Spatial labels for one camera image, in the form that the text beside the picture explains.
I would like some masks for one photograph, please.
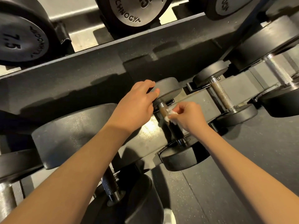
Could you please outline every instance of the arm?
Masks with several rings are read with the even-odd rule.
[[[173,110],[178,115],[171,115],[169,119],[180,123],[206,147],[253,215],[268,224],[299,223],[299,197],[211,129],[199,105],[181,102]]]
[[[105,126],[37,187],[3,224],[80,223],[118,149],[130,134],[148,122],[159,90],[155,82],[136,83],[119,102]]]

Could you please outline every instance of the floor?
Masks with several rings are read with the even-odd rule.
[[[258,115],[224,136],[238,151],[299,195],[299,116],[273,118],[261,108]],[[211,157],[184,171],[163,165],[149,175],[164,207],[177,224],[256,223]]]

